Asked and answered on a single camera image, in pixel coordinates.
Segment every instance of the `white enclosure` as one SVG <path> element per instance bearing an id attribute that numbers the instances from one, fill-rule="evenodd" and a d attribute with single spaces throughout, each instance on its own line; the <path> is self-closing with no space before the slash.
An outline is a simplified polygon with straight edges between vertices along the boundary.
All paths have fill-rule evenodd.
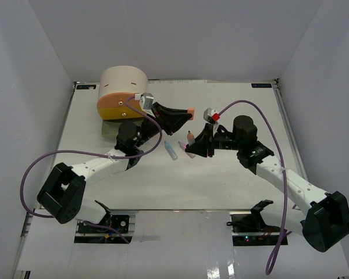
<path id="1" fill-rule="evenodd" d="M 21 241 L 22 174 L 56 148 L 72 81 L 118 65 L 148 78 L 280 78 L 309 180 L 349 202 L 349 0 L 0 0 L 0 278 Z M 49 164 L 29 177 L 31 206 Z M 342 245 L 349 265 L 349 236 Z"/>

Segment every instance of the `black bracket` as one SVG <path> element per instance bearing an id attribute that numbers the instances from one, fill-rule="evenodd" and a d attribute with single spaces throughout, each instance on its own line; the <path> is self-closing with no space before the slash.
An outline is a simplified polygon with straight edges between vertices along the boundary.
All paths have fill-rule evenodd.
<path id="1" fill-rule="evenodd" d="M 83 200 L 86 181 L 64 163 L 57 164 L 42 186 L 37 201 L 61 224 L 78 214 Z"/>
<path id="2" fill-rule="evenodd" d="M 251 209 L 251 214 L 246 215 L 241 220 L 237 220 L 236 218 L 234 218 L 234 215 L 232 215 L 232 221 L 227 222 L 226 225 L 233 226 L 233 230 L 235 229 L 234 227 L 244 227 L 250 230 L 262 231 L 266 228 L 266 224 L 263 221 L 260 212 L 272 203 L 273 201 L 270 201 L 268 199 L 260 201 Z"/>

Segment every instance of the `red tag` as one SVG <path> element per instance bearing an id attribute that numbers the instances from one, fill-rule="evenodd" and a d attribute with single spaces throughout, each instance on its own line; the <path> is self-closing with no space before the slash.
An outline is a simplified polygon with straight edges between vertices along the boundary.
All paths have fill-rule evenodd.
<path id="1" fill-rule="evenodd" d="M 217 120 L 220 119 L 220 116 L 218 113 L 215 113 L 214 115 L 212 115 L 212 119 L 216 122 Z"/>

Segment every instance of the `black clamp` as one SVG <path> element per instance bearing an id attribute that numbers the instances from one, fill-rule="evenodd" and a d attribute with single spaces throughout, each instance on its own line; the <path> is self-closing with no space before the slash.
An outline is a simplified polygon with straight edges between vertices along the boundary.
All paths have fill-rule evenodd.
<path id="1" fill-rule="evenodd" d="M 260 212 L 263 211 L 266 206 L 271 205 L 272 203 L 273 201 L 270 201 L 268 199 L 260 201 L 251 209 L 251 214 L 244 216 L 241 220 L 238 220 L 238 214 L 234 214 L 232 215 L 232 221 L 227 222 L 226 225 L 233 226 L 233 231 L 235 231 L 235 233 L 235 227 L 243 227 L 248 230 L 262 231 L 267 227 L 267 225 L 263 221 Z"/>

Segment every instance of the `pink object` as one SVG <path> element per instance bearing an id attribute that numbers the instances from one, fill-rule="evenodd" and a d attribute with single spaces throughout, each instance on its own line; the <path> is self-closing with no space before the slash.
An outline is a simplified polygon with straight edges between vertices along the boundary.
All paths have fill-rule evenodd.
<path id="1" fill-rule="evenodd" d="M 180 145 L 180 147 L 181 147 L 181 149 L 182 149 L 183 151 L 186 150 L 186 144 L 185 144 L 185 143 L 179 141 L 179 145 Z M 195 154 L 187 153 L 186 151 L 185 151 L 185 153 L 186 153 L 190 158 L 194 158 L 194 157 L 195 157 Z"/>

